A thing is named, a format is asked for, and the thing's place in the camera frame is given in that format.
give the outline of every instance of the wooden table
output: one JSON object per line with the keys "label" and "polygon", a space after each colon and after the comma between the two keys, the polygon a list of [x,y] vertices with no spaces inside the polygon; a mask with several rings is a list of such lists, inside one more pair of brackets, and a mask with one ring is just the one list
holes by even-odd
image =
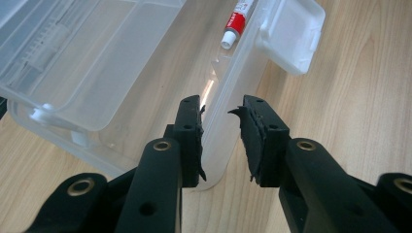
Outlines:
{"label": "wooden table", "polygon": [[[185,9],[206,18],[204,9],[214,8],[221,20],[236,1],[218,2],[188,0]],[[320,142],[350,175],[376,183],[382,173],[412,174],[412,1],[318,2],[326,22],[309,73],[292,77],[269,62],[257,96],[292,137]],[[200,54],[190,65],[203,62]],[[0,232],[23,231],[66,178],[98,172],[9,115],[0,121],[0,145]],[[216,186],[184,191],[183,231],[287,232],[277,189],[249,177],[239,140]]]}

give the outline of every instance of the screw hole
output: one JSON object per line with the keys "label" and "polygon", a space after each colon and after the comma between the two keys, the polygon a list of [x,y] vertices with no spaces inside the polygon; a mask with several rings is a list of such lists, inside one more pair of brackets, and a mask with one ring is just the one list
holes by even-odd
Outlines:
{"label": "screw hole", "polygon": [[139,212],[142,216],[152,216],[157,211],[157,207],[153,202],[146,202],[140,206]]}
{"label": "screw hole", "polygon": [[297,143],[297,146],[302,150],[315,150],[316,146],[313,143],[300,141]]}
{"label": "screw hole", "polygon": [[86,178],[72,183],[67,189],[67,194],[70,196],[82,196],[90,192],[94,187],[94,180]]}
{"label": "screw hole", "polygon": [[412,194],[412,181],[405,178],[394,179],[395,186],[400,190]]}
{"label": "screw hole", "polygon": [[158,142],[156,144],[154,144],[154,149],[155,150],[169,150],[172,147],[172,145],[168,142]]}

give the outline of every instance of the red and white tube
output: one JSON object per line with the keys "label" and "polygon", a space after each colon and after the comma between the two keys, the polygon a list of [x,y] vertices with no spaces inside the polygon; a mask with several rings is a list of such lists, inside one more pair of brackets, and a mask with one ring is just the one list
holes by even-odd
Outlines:
{"label": "red and white tube", "polygon": [[246,23],[252,15],[257,0],[239,0],[224,29],[221,45],[229,50],[233,43],[240,38]]}

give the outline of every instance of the plastic storage box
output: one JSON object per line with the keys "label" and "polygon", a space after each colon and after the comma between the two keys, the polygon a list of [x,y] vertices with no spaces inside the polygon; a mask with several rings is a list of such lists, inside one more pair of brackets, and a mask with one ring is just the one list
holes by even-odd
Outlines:
{"label": "plastic storage box", "polygon": [[209,76],[163,74],[173,62],[163,67],[162,55],[179,55],[168,42],[185,32],[179,23],[188,3],[5,0],[0,96],[19,124],[115,177],[138,165],[144,145],[173,123],[181,99],[200,94],[208,182],[199,188],[211,187],[239,135],[227,111],[256,92],[268,58],[292,74],[307,72],[325,12],[312,0],[259,0],[236,48],[206,61]]}

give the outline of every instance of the white cap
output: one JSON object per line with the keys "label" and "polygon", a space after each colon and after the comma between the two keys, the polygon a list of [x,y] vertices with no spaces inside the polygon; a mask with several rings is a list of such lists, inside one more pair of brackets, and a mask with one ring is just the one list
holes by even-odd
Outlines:
{"label": "white cap", "polygon": [[234,34],[234,32],[232,31],[226,31],[224,32],[221,45],[225,50],[230,50],[234,41],[236,41],[236,34]]}

